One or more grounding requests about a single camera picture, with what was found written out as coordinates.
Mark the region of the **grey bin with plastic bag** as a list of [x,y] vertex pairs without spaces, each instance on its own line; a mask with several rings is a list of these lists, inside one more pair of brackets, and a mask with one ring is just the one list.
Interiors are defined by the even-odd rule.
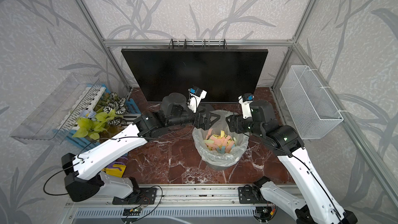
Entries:
[[236,114],[224,110],[213,113],[220,119],[207,131],[195,128],[192,136],[202,160],[211,169],[223,171],[239,162],[248,147],[249,137],[229,129],[226,118],[236,117]]

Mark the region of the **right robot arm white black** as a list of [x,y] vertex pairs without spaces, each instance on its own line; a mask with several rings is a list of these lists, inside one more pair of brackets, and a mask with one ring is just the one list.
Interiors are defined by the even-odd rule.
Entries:
[[301,199],[297,198],[270,179],[263,179],[258,190],[262,198],[274,203],[298,224],[356,224],[355,214],[345,210],[327,189],[298,132],[278,123],[272,104],[253,98],[251,94],[239,98],[242,114],[226,117],[229,130],[258,137],[285,166],[302,195]]

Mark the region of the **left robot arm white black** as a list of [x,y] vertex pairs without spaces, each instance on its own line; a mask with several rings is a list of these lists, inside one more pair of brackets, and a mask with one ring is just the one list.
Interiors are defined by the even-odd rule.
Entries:
[[135,179],[108,175],[104,168],[129,151],[165,135],[173,127],[191,125],[209,130],[221,117],[200,106],[201,99],[195,94],[186,99],[183,94],[171,93],[163,98],[159,111],[142,114],[120,133],[86,152],[64,155],[61,161],[67,195],[74,202],[94,196],[129,201],[137,198],[141,190]]

